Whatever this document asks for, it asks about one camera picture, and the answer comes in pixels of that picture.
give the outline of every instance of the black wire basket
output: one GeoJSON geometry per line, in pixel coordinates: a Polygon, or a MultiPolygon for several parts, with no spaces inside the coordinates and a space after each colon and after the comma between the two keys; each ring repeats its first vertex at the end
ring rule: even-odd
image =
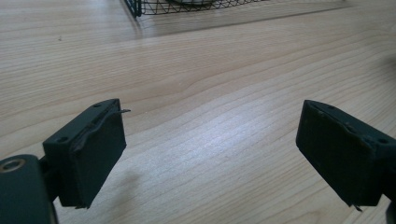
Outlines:
{"type": "Polygon", "coordinates": [[[125,0],[134,17],[236,7],[269,0],[125,0]]]}

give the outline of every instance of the wood grain surface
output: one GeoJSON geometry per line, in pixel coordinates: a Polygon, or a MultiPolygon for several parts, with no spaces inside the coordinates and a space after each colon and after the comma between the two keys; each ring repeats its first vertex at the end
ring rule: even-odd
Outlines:
{"type": "Polygon", "coordinates": [[[386,197],[348,207],[295,146],[304,99],[396,137],[396,2],[339,4],[2,0],[0,159],[120,98],[128,147],[90,209],[55,201],[62,224],[385,223],[386,197]]]}

